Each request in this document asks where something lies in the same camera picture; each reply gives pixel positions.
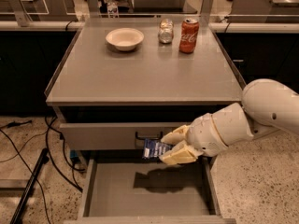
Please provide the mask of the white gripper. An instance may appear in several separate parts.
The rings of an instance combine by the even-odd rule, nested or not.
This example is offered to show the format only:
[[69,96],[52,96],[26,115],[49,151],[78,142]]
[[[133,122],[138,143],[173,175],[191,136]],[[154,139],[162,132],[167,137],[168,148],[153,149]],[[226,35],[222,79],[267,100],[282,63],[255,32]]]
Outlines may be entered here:
[[201,155],[214,157],[228,148],[209,113],[195,119],[190,126],[182,125],[166,134],[161,142],[175,145],[159,157],[167,165],[191,163]]

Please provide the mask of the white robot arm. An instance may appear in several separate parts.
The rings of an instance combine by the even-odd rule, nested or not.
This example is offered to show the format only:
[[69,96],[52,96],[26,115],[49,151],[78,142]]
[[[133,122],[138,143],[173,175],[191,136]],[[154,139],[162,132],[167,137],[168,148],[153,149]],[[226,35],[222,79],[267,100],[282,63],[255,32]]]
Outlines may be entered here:
[[242,91],[240,103],[195,119],[162,138],[172,148],[160,156],[168,165],[215,157],[240,141],[277,131],[299,134],[299,95],[271,79],[256,79]]

